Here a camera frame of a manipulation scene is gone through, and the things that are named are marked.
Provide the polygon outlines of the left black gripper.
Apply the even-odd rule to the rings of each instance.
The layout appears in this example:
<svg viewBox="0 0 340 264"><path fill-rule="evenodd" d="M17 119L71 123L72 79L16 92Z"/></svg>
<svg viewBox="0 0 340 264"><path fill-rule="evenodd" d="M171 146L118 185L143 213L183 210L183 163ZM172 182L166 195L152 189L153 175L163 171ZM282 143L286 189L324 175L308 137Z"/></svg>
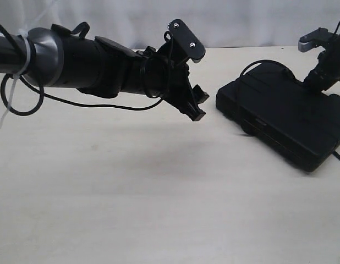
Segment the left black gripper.
<svg viewBox="0 0 340 264"><path fill-rule="evenodd" d="M159 49L148 46L142 51L145 58L142 62L142 91L146 97L158 100L142 109L150 110L167 102L197 122L206 114L199 105L210 95L198 84L190 86L189 67L185 63L176 64L173 58L175 51L172 45L164 45Z"/></svg>

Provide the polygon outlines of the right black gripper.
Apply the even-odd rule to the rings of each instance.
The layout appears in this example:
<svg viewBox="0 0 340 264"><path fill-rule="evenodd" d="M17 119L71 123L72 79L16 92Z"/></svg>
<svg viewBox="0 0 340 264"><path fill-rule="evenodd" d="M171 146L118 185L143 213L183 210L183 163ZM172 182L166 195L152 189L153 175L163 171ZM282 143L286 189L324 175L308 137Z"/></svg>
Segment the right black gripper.
<svg viewBox="0 0 340 264"><path fill-rule="evenodd" d="M318 63L303 84L312 92L322 92L340 82L340 52L321 52Z"/></svg>

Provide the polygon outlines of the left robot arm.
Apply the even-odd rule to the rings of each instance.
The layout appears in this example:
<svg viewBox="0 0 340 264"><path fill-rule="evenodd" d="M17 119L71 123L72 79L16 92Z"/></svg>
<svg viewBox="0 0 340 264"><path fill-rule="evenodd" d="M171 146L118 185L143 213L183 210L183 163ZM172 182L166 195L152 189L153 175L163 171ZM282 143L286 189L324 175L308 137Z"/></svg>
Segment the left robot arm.
<svg viewBox="0 0 340 264"><path fill-rule="evenodd" d="M195 122L205 115L199 104L208 94L191 86L188 61L201 61L206 50L182 20L169 23L159 49L142 51L101 36L89 40L89 29L86 22L73 30L53 24L12 35L0 24L0 94L6 109L23 115L6 96L8 79L18 78L40 102L47 97L45 88L60 87L107 99L121 92L144 95L166 101Z"/></svg>

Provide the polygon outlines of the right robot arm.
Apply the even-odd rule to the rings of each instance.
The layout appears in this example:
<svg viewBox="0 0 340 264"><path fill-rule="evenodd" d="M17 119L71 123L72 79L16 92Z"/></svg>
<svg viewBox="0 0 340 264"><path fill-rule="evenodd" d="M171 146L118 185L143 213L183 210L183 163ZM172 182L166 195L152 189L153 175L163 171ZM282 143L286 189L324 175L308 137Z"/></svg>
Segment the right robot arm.
<svg viewBox="0 0 340 264"><path fill-rule="evenodd" d="M303 81L303 85L314 93L326 91L340 82L340 33L320 27L300 37L300 52L304 53L317 47L323 47L324 50L318 55L315 68Z"/></svg>

